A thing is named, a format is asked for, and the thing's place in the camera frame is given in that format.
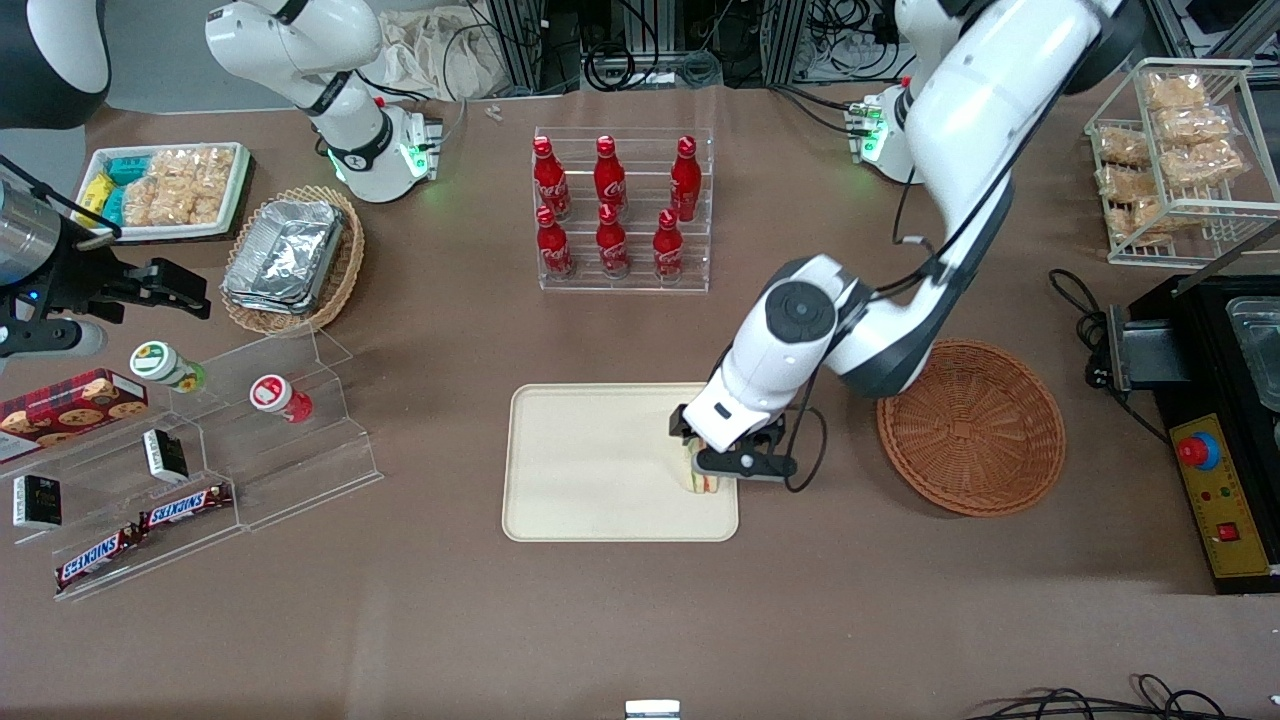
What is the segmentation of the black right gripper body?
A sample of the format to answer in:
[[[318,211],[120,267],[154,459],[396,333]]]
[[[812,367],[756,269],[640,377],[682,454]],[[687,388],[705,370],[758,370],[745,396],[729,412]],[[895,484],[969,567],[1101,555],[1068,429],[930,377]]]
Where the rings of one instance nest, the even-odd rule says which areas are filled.
[[[105,299],[105,290],[116,287],[125,273],[113,251],[115,241],[110,232],[61,232],[52,255],[35,274],[35,319],[69,313],[124,322],[124,305]]]

